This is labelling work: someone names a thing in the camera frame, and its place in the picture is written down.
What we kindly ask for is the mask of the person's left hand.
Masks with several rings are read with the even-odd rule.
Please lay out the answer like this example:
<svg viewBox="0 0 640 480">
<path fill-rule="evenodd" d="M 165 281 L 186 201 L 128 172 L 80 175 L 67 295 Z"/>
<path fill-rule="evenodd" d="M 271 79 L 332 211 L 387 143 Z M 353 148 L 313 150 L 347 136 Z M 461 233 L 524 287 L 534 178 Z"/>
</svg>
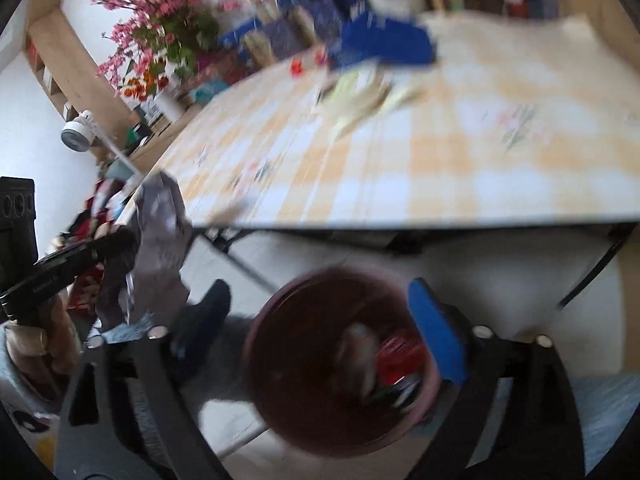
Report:
<svg viewBox="0 0 640 480">
<path fill-rule="evenodd" d="M 41 326 L 15 321 L 4 324 L 10 359 L 36 382 L 43 382 L 49 370 L 70 376 L 80 356 L 80 341 L 60 294 L 43 305 L 41 323 Z"/>
</svg>

